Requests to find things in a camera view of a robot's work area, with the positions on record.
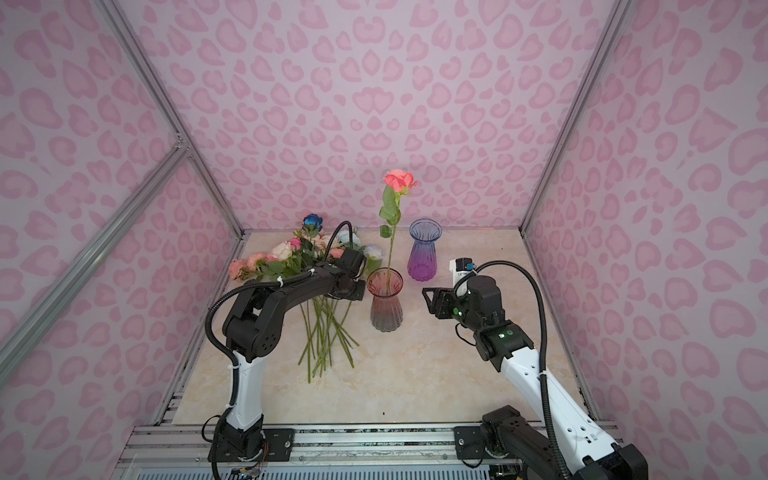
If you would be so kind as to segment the red grey glass vase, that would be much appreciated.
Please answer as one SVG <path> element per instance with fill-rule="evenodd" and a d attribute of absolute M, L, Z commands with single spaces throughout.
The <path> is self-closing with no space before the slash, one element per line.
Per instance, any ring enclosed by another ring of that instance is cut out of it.
<path fill-rule="evenodd" d="M 379 268 L 367 280 L 368 292 L 372 295 L 370 321 L 381 332 L 393 332 L 403 321 L 403 310 L 398 295 L 404 281 L 397 270 Z"/>

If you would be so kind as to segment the red pink rose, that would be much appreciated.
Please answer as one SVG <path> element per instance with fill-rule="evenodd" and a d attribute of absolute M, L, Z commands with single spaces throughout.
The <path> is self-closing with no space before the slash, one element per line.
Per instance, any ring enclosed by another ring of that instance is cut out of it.
<path fill-rule="evenodd" d="M 394 169 L 384 177 L 384 190 L 382 192 L 382 205 L 379 210 L 379 218 L 383 224 L 379 227 L 379 235 L 389 241 L 389 251 L 386 261 L 385 286 L 386 292 L 391 292 L 392 282 L 392 257 L 394 253 L 395 237 L 398 225 L 402 219 L 401 201 L 411 194 L 418 185 L 414 175 L 405 170 Z"/>

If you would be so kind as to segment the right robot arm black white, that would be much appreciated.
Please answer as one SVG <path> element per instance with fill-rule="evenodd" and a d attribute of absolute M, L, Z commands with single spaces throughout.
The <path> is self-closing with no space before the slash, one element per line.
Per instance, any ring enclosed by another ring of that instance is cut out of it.
<path fill-rule="evenodd" d="M 517 458 L 542 479 L 648 478 L 639 449 L 620 444 L 550 376 L 531 338 L 507 319 L 496 281 L 474 274 L 464 281 L 463 294 L 456 288 L 423 289 L 429 313 L 469 329 L 481 359 L 515 387 L 544 424 L 536 430 L 511 406 L 484 415 L 487 453 Z"/>

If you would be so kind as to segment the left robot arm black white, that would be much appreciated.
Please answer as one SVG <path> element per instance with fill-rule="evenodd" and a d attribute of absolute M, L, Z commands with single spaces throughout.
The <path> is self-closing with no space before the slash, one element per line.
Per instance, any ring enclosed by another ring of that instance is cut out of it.
<path fill-rule="evenodd" d="M 266 359 L 281 339 L 285 315 L 316 297 L 362 300 L 364 263 L 362 252 L 346 250 L 292 277 L 249 280 L 211 306 L 204 321 L 206 338 L 229 359 L 231 382 L 230 398 L 211 437 L 210 463 L 267 458 L 261 390 Z"/>

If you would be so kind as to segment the purple glass vase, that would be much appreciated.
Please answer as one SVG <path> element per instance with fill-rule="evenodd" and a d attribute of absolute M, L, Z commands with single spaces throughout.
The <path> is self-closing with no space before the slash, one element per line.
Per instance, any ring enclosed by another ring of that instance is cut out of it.
<path fill-rule="evenodd" d="M 436 242 L 442 236 L 442 227 L 435 220 L 421 218 L 410 225 L 409 234 L 413 245 L 407 264 L 408 274 L 415 281 L 429 281 L 437 273 Z"/>

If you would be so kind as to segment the dark blue rose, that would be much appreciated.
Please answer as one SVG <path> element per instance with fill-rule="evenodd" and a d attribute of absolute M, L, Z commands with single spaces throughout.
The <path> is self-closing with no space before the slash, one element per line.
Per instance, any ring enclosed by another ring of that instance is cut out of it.
<path fill-rule="evenodd" d="M 318 233 L 323 229 L 323 218 L 311 213 L 302 221 L 302 229 L 308 233 Z"/>

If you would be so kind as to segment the cream white rose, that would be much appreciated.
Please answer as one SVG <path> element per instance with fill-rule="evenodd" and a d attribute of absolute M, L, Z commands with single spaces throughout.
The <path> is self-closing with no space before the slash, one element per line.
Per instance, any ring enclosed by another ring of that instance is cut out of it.
<path fill-rule="evenodd" d="M 277 261 L 289 259 L 294 252 L 293 244 L 290 240 L 283 241 L 270 251 L 270 256 Z"/>

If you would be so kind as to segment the pink rose far left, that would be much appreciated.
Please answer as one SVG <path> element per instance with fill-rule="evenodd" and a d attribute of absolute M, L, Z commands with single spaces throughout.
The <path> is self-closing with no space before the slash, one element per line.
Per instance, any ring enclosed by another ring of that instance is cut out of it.
<path fill-rule="evenodd" d="M 245 260 L 236 259 L 233 260 L 229 267 L 228 267 L 228 275 L 231 280 L 237 280 L 244 269 L 247 268 L 247 263 Z"/>

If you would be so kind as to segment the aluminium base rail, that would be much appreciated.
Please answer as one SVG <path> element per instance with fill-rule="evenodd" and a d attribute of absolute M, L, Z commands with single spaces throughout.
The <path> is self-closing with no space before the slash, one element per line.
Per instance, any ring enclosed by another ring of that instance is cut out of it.
<path fill-rule="evenodd" d="M 520 460 L 493 453 L 477 422 L 268 425 L 262 461 L 208 460 L 211 425 L 137 427 L 115 479 L 499 479 Z"/>

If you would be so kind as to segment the diagonal aluminium frame bar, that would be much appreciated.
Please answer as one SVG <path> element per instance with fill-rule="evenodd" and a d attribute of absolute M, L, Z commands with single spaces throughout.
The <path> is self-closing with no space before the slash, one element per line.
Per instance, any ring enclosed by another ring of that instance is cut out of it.
<path fill-rule="evenodd" d="M 82 291 L 107 257 L 186 160 L 180 142 L 107 221 L 63 274 L 33 304 L 1 347 L 1 384 L 6 385 L 52 328 L 63 310 Z"/>

